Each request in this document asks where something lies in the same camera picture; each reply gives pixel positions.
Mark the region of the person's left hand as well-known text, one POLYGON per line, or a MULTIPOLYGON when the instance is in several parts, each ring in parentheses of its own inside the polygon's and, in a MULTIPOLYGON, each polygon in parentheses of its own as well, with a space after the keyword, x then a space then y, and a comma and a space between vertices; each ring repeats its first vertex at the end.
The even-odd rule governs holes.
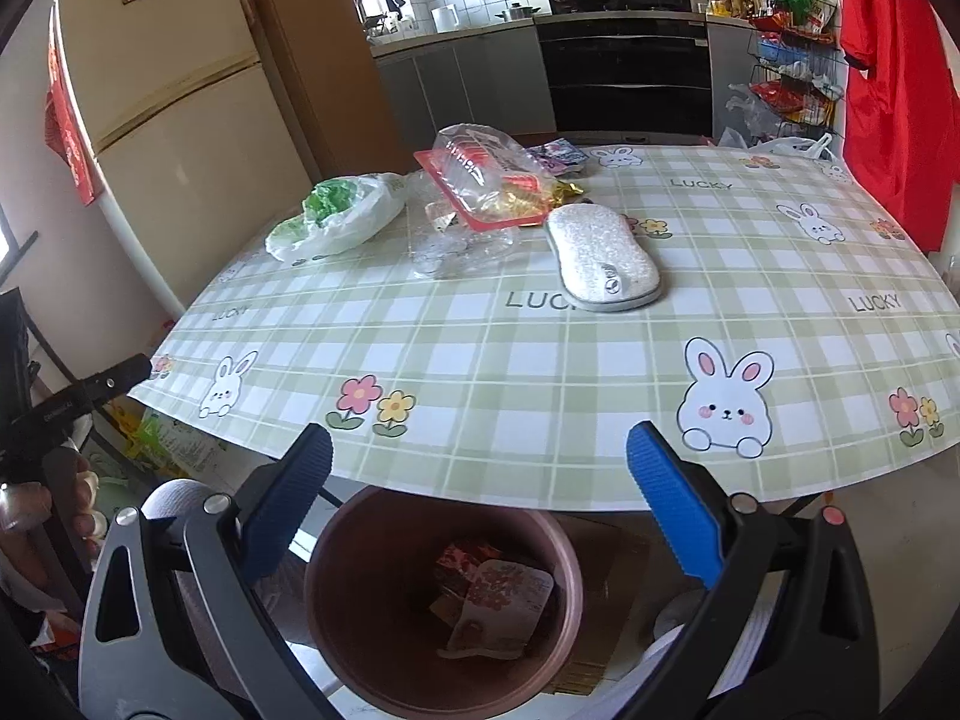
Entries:
MULTIPOLYGON (((75 514, 71 517, 71 528, 85 546, 89 557, 98 557, 101 551, 101 543, 96 538, 99 514, 94 510, 94 501, 98 494, 99 481, 86 458, 78 454, 73 445, 65 445, 64 450, 75 472, 75 478, 73 478, 75 514)), ((29 532, 32 528, 43 525, 52 514, 52 494, 42 484, 26 483, 8 486, 2 494, 3 556, 10 561, 18 574, 39 589, 43 589, 49 583, 49 578, 29 532)))

